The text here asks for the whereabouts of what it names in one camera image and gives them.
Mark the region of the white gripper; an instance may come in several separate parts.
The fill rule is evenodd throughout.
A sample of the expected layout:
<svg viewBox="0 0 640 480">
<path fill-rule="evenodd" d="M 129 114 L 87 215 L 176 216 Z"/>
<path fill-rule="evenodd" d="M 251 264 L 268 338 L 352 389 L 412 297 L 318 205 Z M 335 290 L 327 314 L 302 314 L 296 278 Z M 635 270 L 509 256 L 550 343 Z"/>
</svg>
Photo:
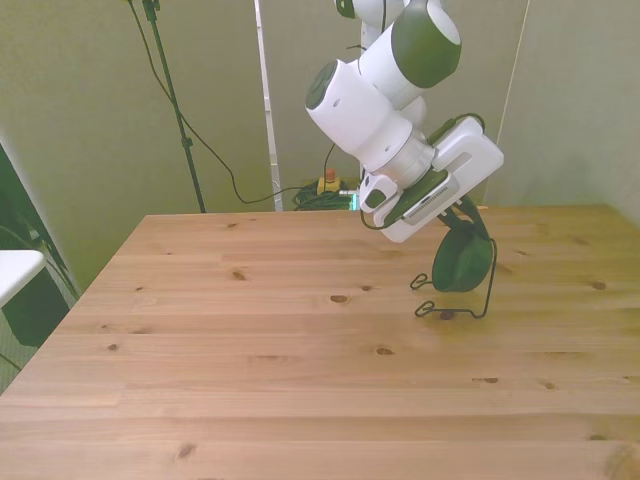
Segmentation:
<svg viewBox="0 0 640 480">
<path fill-rule="evenodd" d="M 373 210 L 372 225 L 393 242 L 407 240 L 438 216 L 450 230 L 461 229 L 463 221 L 448 209 L 456 203 L 475 226 L 483 225 L 478 207 L 465 195 L 503 165 L 502 151 L 478 119 L 464 117 L 431 153 L 431 163 L 415 182 Z"/>
</svg>

